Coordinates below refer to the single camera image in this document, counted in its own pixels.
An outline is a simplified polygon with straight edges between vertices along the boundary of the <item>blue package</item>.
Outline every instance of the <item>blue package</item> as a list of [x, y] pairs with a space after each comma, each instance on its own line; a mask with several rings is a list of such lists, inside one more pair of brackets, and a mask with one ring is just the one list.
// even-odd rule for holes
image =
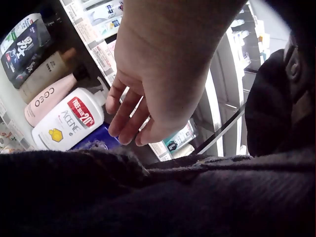
[[103, 147], [105, 150], [110, 150], [120, 146], [117, 137], [111, 137], [109, 132], [109, 124], [102, 124], [79, 143], [77, 143], [71, 150], [74, 149], [91, 149], [93, 147]]
[[26, 80], [26, 77], [40, 65], [44, 49], [50, 43], [51, 36], [43, 20], [36, 20], [12, 43], [1, 57], [1, 63], [8, 79], [11, 82], [18, 79], [23, 81], [20, 78], [23, 76], [23, 79]]

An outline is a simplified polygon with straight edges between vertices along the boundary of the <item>dark fabric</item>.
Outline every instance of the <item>dark fabric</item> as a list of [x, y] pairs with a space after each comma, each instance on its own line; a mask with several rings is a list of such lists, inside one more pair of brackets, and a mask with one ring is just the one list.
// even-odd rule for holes
[[0, 236], [313, 236], [314, 149], [164, 169], [122, 153], [3, 155]]
[[291, 129], [292, 100], [283, 49], [259, 68], [246, 108], [247, 146], [253, 156], [274, 152]]

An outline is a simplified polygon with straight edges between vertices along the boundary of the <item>product packaging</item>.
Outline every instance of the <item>product packaging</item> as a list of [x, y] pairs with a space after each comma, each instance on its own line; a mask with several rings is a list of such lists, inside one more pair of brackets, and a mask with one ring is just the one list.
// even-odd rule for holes
[[39, 93], [25, 108], [28, 123], [35, 127], [73, 88], [77, 81], [88, 77], [86, 68], [81, 65], [72, 74], [56, 81]]
[[76, 55], [74, 48], [64, 54], [55, 52], [43, 62], [21, 85], [20, 96], [29, 104], [42, 90], [60, 79], [69, 70], [68, 62]]
[[94, 147], [100, 147], [105, 150], [110, 150], [115, 147], [120, 146], [120, 142], [117, 137], [111, 137], [109, 132], [109, 124], [102, 124], [92, 133], [90, 133], [87, 137], [81, 140], [78, 144], [76, 144], [72, 150], [74, 149], [91, 149]]
[[121, 24], [122, 16], [119, 16], [109, 21], [104, 21], [100, 24], [95, 25], [93, 28], [98, 32], [103, 39], [106, 39], [117, 33], [118, 28]]
[[102, 107], [108, 93], [105, 86], [103, 89], [92, 94], [85, 88], [77, 88], [66, 96], [32, 130], [37, 147], [66, 151], [101, 126], [104, 122]]
[[41, 18], [31, 24], [1, 57], [8, 79], [15, 84], [15, 80], [21, 81], [24, 71], [32, 73], [40, 65], [41, 56], [51, 42]]
[[122, 1], [113, 0], [102, 4], [86, 12], [91, 25], [96, 26], [111, 18], [121, 16], [123, 14]]
[[232, 22], [232, 24], [230, 25], [230, 27], [236, 27], [236, 26], [241, 26], [242, 24], [244, 24], [245, 21], [244, 20], [234, 20]]
[[0, 122], [0, 153], [7, 154], [21, 152], [24, 148], [18, 143], [6, 124]]
[[195, 137], [196, 135], [194, 134], [193, 128], [189, 121], [183, 129], [181, 129], [177, 133], [174, 133], [173, 135], [164, 139], [163, 141], [166, 144], [170, 153], [172, 153], [183, 147], [185, 144], [193, 140]]
[[33, 13], [23, 18], [4, 38], [3, 42], [0, 45], [1, 53], [4, 54], [11, 44], [36, 20], [41, 18], [40, 13]]

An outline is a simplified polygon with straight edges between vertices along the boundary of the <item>pump dispenser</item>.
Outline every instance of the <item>pump dispenser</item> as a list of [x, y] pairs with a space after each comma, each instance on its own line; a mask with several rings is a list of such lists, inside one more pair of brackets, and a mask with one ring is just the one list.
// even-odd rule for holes
[[108, 89], [98, 80], [103, 90], [92, 94], [85, 88], [75, 89], [35, 126], [32, 136], [39, 149], [69, 150], [103, 124]]

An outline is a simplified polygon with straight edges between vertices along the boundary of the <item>price tag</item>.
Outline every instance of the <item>price tag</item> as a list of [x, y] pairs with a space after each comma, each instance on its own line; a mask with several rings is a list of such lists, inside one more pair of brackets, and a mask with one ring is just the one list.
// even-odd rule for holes
[[83, 19], [80, 23], [75, 25], [75, 28], [84, 42], [90, 44], [92, 41], [98, 39], [98, 34], [94, 31], [88, 19]]
[[0, 116], [3, 117], [3, 115], [6, 113], [7, 109], [5, 108], [2, 100], [0, 99]]
[[93, 55], [98, 60], [100, 66], [102, 67], [103, 71], [108, 71], [112, 69], [112, 73], [116, 73], [116, 63], [115, 60], [107, 47], [106, 42], [102, 42], [101, 44], [97, 45], [92, 49]]
[[171, 158], [170, 154], [168, 153], [168, 154], [165, 154], [165, 155], [162, 156], [162, 157], [158, 157], [158, 159], [159, 159], [160, 161], [169, 161], [169, 160], [171, 160], [172, 158]]
[[78, 2], [72, 2], [65, 7], [65, 11], [71, 20], [71, 22], [75, 22], [81, 16], [83, 16], [82, 7]]
[[23, 134], [18, 129], [16, 124], [13, 122], [13, 120], [11, 120], [10, 123], [8, 124], [8, 128], [10, 129], [10, 131], [12, 132], [12, 134], [15, 136], [15, 138], [18, 141], [21, 141], [23, 139]]
[[167, 148], [165, 147], [163, 142], [151, 143], [150, 146], [155, 151], [157, 156], [161, 156], [165, 152], [167, 152]]

